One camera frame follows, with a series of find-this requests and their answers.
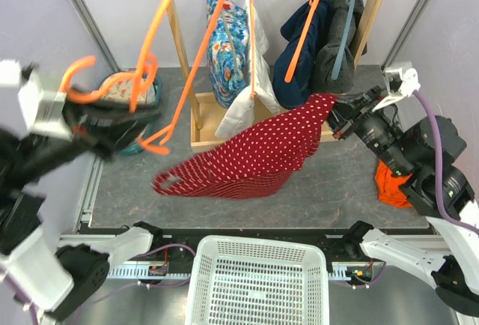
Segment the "white plastic basket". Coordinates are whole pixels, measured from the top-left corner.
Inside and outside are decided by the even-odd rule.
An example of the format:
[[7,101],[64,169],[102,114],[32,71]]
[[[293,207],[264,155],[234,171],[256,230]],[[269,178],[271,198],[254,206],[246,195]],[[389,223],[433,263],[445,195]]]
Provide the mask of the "white plastic basket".
[[329,324],[326,256],[312,245],[207,236],[185,316],[187,324]]

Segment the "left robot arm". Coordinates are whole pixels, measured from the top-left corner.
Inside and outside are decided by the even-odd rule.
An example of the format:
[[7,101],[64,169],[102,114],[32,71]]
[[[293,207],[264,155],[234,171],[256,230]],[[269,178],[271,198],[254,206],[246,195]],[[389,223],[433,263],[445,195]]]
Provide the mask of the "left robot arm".
[[27,136],[1,131],[1,277],[34,324],[66,320],[111,269],[140,255],[156,260],[165,247],[157,227],[137,222],[101,242],[53,249],[39,214],[44,197],[25,187],[86,153],[112,159],[159,116],[153,104],[131,112],[125,103],[79,104],[60,95],[40,103]]

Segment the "red polka dot skirt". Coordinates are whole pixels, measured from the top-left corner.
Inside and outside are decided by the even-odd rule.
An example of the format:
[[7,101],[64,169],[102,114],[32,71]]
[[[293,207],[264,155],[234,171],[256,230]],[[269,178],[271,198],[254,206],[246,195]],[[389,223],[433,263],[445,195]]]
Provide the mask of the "red polka dot skirt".
[[160,195],[190,198],[273,195],[319,149],[322,126],[335,101],[332,94],[314,94],[304,105],[158,174],[153,189]]

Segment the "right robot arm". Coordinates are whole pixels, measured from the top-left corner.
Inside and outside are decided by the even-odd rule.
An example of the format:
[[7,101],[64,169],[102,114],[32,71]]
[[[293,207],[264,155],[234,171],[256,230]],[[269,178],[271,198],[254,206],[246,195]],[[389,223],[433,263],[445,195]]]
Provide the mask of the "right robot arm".
[[344,254],[364,256],[397,267],[428,284],[454,311],[478,316],[478,203],[466,176],[454,161],[466,149],[451,119],[434,115],[417,91],[425,118],[402,131],[380,111],[388,102],[375,87],[339,97],[327,117],[336,139],[356,135],[395,177],[406,177],[399,190],[439,232],[449,254],[428,252],[358,221],[343,241]]

